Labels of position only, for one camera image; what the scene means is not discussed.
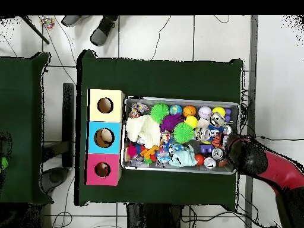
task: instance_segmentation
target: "person's foot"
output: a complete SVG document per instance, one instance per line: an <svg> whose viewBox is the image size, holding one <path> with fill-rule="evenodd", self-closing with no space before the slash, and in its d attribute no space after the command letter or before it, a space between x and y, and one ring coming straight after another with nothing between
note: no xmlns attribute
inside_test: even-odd
<svg viewBox="0 0 304 228"><path fill-rule="evenodd" d="M92 33L91 35L91 42L95 46L103 46L106 41L107 37L111 31L111 28L114 28L115 21L117 20L118 16L103 16L101 22L99 23L98 28Z"/></svg>
<svg viewBox="0 0 304 228"><path fill-rule="evenodd" d="M78 24L83 18L89 17L89 15L66 15L62 20L61 23L64 26L72 27Z"/></svg>

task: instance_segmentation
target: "orange ball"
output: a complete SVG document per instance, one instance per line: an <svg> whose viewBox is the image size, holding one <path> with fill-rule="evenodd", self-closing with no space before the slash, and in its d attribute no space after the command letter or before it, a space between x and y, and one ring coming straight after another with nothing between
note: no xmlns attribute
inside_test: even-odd
<svg viewBox="0 0 304 228"><path fill-rule="evenodd" d="M196 166L201 166L204 163L204 160L205 160L205 158L200 154L196 154L194 156L194 159L197 161Z"/></svg>
<svg viewBox="0 0 304 228"><path fill-rule="evenodd" d="M187 117L187 116L195 116L195 114L197 113L197 110L195 109L195 107L193 106L185 106L183 109L183 116Z"/></svg>

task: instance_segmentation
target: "green spiky ball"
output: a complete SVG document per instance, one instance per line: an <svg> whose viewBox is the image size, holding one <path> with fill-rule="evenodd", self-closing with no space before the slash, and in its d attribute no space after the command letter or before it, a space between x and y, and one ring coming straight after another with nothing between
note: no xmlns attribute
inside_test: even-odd
<svg viewBox="0 0 304 228"><path fill-rule="evenodd" d="M161 124L164 117L168 114L169 114L169 108L164 103L155 104L151 108L151 112L150 112L152 119L156 121L158 124Z"/></svg>
<svg viewBox="0 0 304 228"><path fill-rule="evenodd" d="M180 122L175 126L173 136L178 143L184 144L193 138L194 131L187 123Z"/></svg>

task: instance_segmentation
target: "purple toy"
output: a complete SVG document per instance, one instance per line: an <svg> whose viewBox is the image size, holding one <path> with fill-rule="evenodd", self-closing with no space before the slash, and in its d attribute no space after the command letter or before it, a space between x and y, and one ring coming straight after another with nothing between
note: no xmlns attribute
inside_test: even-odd
<svg viewBox="0 0 304 228"><path fill-rule="evenodd" d="M226 115L230 115L231 114L231 109L225 109Z"/></svg>
<svg viewBox="0 0 304 228"><path fill-rule="evenodd" d="M229 115L226 115L226 116L225 116L225 122L230 122L230 120L231 120L230 116L229 116Z"/></svg>
<svg viewBox="0 0 304 228"><path fill-rule="evenodd" d="M181 118L180 114L177 113L175 115L167 115L164 117L160 127L163 132L165 130L172 131L180 122L183 122L183 118Z"/></svg>
<svg viewBox="0 0 304 228"><path fill-rule="evenodd" d="M206 145L201 145L201 153L206 153L209 152L211 153L214 147L212 145L206 144Z"/></svg>

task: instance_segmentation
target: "green table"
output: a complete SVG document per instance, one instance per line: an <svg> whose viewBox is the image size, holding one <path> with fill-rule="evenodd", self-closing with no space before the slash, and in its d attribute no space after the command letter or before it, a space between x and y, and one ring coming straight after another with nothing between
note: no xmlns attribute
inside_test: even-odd
<svg viewBox="0 0 304 228"><path fill-rule="evenodd" d="M122 90L126 96L240 102L242 61L170 62L98 59L84 50L77 60L75 203L149 202L221 204L235 209L236 174L124 170L118 186L84 185L87 89Z"/></svg>
<svg viewBox="0 0 304 228"><path fill-rule="evenodd" d="M43 68L48 53L30 59L0 57L0 132L12 139L8 168L0 174L0 202L47 204L42 168Z"/></svg>

